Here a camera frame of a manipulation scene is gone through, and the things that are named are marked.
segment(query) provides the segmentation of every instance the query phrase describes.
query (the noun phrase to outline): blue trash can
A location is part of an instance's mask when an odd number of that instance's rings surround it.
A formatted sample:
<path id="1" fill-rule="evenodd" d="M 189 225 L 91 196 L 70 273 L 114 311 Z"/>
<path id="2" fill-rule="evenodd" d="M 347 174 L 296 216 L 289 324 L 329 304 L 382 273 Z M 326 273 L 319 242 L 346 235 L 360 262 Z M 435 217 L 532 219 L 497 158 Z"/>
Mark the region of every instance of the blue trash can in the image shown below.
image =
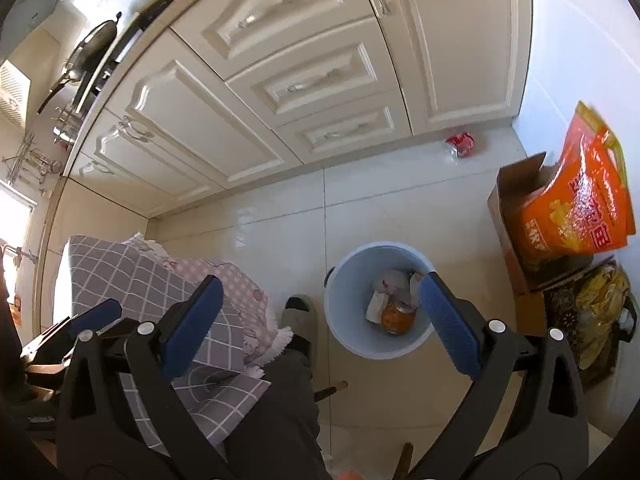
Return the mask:
<path id="1" fill-rule="evenodd" d="M 392 336 L 365 319 L 374 293 L 373 283 L 389 269 L 435 270 L 419 251 L 398 242 L 373 242 L 346 256 L 328 277 L 324 314 L 334 337 L 347 350 L 367 359 L 393 359 L 412 352 L 433 332 L 421 308 L 411 330 Z"/>

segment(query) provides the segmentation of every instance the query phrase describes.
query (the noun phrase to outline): floor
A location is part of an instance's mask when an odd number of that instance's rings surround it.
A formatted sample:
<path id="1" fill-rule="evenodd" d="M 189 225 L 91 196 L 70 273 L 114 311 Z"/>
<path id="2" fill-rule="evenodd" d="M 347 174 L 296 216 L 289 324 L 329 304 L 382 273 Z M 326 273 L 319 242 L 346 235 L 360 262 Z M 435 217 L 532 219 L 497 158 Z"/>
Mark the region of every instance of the floor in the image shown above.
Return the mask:
<path id="1" fill-rule="evenodd" d="M 169 254 L 230 259 L 284 305 L 302 293 L 321 317 L 314 386 L 349 387 L 320 403 L 319 443 L 334 475 L 390 478 L 402 444 L 414 461 L 435 441 L 468 389 L 438 337 L 390 361 L 338 343 L 324 321 L 322 282 L 350 251 L 374 240 L 421 251 L 457 296 L 514 327 L 506 268 L 486 199 L 497 169 L 525 156 L 511 128 L 478 135 L 454 161 L 443 142 L 398 150 L 244 192 L 165 218 L 155 237 Z M 483 447 L 495 444 L 517 392 L 514 378 Z"/>

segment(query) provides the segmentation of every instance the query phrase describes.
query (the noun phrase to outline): leg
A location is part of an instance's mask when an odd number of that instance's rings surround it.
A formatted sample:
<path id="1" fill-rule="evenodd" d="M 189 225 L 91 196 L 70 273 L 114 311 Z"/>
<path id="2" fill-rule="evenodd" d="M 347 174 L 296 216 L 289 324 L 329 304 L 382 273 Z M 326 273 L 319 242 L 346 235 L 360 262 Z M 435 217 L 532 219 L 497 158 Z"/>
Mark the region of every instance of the leg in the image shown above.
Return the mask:
<path id="1" fill-rule="evenodd" d="M 264 371 L 270 388 L 225 440 L 231 470 L 243 480 L 331 480 L 306 356 L 287 349 Z"/>

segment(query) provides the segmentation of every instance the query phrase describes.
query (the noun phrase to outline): red can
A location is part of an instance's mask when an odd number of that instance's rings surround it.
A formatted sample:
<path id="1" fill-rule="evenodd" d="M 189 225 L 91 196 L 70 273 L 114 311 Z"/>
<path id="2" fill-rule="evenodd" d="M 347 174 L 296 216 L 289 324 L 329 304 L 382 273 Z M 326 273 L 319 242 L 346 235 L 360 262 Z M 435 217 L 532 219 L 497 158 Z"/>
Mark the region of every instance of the red can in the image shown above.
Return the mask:
<path id="1" fill-rule="evenodd" d="M 469 132 L 462 132 L 447 139 L 447 144 L 451 148 L 451 154 L 457 158 L 469 156 L 474 152 L 476 141 Z"/>

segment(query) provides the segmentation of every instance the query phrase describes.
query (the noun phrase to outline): orange bag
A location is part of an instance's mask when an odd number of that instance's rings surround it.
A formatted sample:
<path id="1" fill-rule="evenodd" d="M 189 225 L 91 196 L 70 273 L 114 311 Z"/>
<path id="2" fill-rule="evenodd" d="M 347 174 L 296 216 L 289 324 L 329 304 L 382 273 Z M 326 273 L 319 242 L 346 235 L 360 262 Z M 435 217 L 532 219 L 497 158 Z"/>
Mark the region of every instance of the orange bag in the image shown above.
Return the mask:
<path id="1" fill-rule="evenodd" d="M 563 255 L 617 249 L 636 233 L 620 143 L 583 102 L 575 110 L 555 175 L 525 198 L 507 224 L 529 267 Z"/>

